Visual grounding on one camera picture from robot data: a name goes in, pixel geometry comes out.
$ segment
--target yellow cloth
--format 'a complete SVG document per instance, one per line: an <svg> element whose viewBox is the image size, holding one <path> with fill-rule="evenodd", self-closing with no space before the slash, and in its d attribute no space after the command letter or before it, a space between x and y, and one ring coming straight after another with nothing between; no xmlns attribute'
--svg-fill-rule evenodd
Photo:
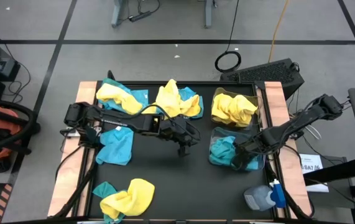
<svg viewBox="0 0 355 224"><path fill-rule="evenodd" d="M141 215L150 205L155 186L143 179L133 179L126 191L110 195L100 202L101 211L116 219L119 212L127 216Z"/></svg>
<svg viewBox="0 0 355 224"><path fill-rule="evenodd" d="M237 95L232 98L221 93L213 99L212 115L214 117L212 119L224 124L235 122L236 126L246 127L251 122L252 115L256 110L257 107L245 96Z"/></svg>
<svg viewBox="0 0 355 224"><path fill-rule="evenodd" d="M178 94L178 88L175 80L169 82L163 87L159 87L155 103L160 106L170 117L176 117L179 114L185 116L196 116L201 112L200 96L194 95L186 101L183 101ZM156 113L156 107L150 107L143 113Z"/></svg>
<svg viewBox="0 0 355 224"><path fill-rule="evenodd" d="M126 93L123 89L104 83L97 91L96 97L98 100L107 102L114 100L116 104L120 104L128 114L136 114L142 109L142 105L137 102L134 96Z"/></svg>

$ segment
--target orange vacuum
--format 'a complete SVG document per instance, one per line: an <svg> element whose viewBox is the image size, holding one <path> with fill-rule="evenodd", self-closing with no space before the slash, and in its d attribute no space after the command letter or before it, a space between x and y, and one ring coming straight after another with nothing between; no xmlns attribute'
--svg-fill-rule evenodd
<svg viewBox="0 0 355 224"><path fill-rule="evenodd" d="M15 111L24 113L28 120L21 119ZM23 139L40 131L33 111L15 103L0 101L0 172L10 169L12 151L30 154L31 150L21 146Z"/></svg>

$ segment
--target blue cloth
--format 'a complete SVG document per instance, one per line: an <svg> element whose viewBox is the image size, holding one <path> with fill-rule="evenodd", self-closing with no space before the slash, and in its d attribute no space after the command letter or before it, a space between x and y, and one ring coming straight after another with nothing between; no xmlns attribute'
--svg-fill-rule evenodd
<svg viewBox="0 0 355 224"><path fill-rule="evenodd" d="M104 147L96 156L96 162L104 162L125 166L132 157L133 131L129 128L118 127L100 136Z"/></svg>
<svg viewBox="0 0 355 224"><path fill-rule="evenodd" d="M231 159L235 156L234 136L219 138L210 146L209 161L214 165L232 166ZM259 167L258 156L252 159L245 170L257 170Z"/></svg>
<svg viewBox="0 0 355 224"><path fill-rule="evenodd" d="M194 91L192 91L192 89L190 89L189 87L185 87L184 89L179 89L178 94L180 94L180 97L182 98L183 101L186 101L196 95L196 93ZM191 118L202 118L202 116L203 116L202 96L200 96L200 108L201 108L201 112Z"/></svg>
<svg viewBox="0 0 355 224"><path fill-rule="evenodd" d="M113 195L115 193L117 193L117 191L115 190L114 186L112 186L108 182L103 182L102 184L99 184L93 190L93 194L95 194L101 198L106 198L106 197ZM111 217L109 217L108 215L104 214L104 221L107 224L120 223L124 217L125 217L125 214L123 214L122 212L119 213L118 219L116 219L116 220L114 220Z"/></svg>
<svg viewBox="0 0 355 224"><path fill-rule="evenodd" d="M141 103L143 108L148 106L148 90L130 90L126 86L124 86L121 83L119 83L115 80L112 80L110 78L105 78L103 80L103 84L104 83L107 83L107 84L110 84L110 85L113 85L113 86L123 89L126 93L132 95L137 100L137 102ZM99 102L102 105L104 105L104 107L107 110L115 109L118 111L125 112L125 110L122 108L122 106L119 104L116 104L114 100L108 100L107 102L99 100Z"/></svg>

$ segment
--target wooden board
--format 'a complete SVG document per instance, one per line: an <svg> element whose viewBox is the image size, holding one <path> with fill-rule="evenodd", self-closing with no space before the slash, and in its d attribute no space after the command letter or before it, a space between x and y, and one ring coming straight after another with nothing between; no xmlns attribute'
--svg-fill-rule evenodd
<svg viewBox="0 0 355 224"><path fill-rule="evenodd" d="M282 91L281 83L279 82L266 82L265 91L269 102L270 114L274 126L283 124L289 120L288 109ZM96 82L81 82L76 96L76 102L86 101L93 104L96 93ZM265 119L264 107L261 111L263 127L267 127ZM78 145L78 138L67 139L65 142L64 153L62 159L69 155ZM296 149L295 142L289 140L288 146ZM48 216L56 214L70 198L73 191L76 189L78 182L79 171L83 158L83 150L78 151L75 155L71 156L64 165L61 167L58 178L54 187L52 201L48 211ZM297 155L289 149L282 148L280 152L281 169L284 176L285 187L296 203L302 208L306 214L311 213L311 207L308 200L307 191L304 184L302 169ZM87 188L84 189L80 206L78 208L78 215L83 215L86 197L88 195Z"/></svg>

